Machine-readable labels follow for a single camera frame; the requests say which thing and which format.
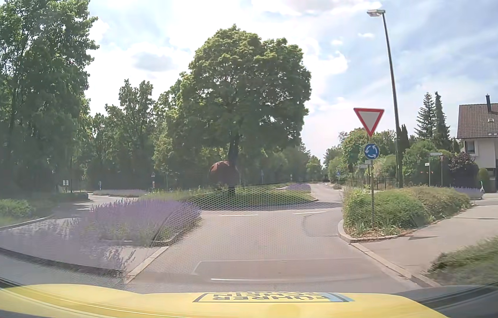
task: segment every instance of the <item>yellow car hood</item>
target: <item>yellow car hood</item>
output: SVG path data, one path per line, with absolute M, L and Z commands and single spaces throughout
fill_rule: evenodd
M 0 310 L 41 317 L 443 318 L 396 295 L 301 292 L 137 294 L 90 285 L 0 290 Z

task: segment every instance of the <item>blue round sign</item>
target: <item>blue round sign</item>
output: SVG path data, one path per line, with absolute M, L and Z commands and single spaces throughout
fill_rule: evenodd
M 363 150 L 363 153 L 365 153 L 365 157 L 369 160 L 375 160 L 379 158 L 379 154 L 381 153 L 379 146 L 377 146 L 374 143 L 368 143 L 365 146 L 365 149 Z

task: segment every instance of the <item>window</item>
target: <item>window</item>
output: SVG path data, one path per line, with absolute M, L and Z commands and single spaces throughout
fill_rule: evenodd
M 475 153 L 475 142 L 474 141 L 465 141 L 465 152 L 466 153 Z

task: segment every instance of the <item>tiled roof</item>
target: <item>tiled roof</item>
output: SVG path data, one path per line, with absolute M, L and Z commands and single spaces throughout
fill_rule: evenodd
M 459 105 L 457 138 L 498 137 L 498 103 L 491 103 L 491 110 L 486 104 Z

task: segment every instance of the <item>street lamp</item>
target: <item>street lamp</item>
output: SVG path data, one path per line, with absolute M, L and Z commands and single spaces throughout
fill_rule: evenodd
M 367 10 L 367 14 L 372 17 L 382 16 L 382 23 L 385 26 L 385 37 L 387 38 L 387 51 L 389 53 L 389 66 L 390 66 L 390 83 L 392 84 L 392 96 L 394 99 L 394 124 L 396 125 L 396 170 L 397 170 L 397 179 L 398 179 L 398 187 L 402 188 L 403 180 L 402 180 L 402 159 L 400 157 L 400 148 L 398 146 L 398 140 L 400 138 L 400 124 L 398 123 L 398 103 L 396 100 L 396 87 L 394 86 L 394 70 L 392 67 L 392 58 L 390 57 L 390 44 L 389 44 L 389 33 L 387 32 L 387 20 L 385 19 L 385 10 L 383 9 L 374 9 Z

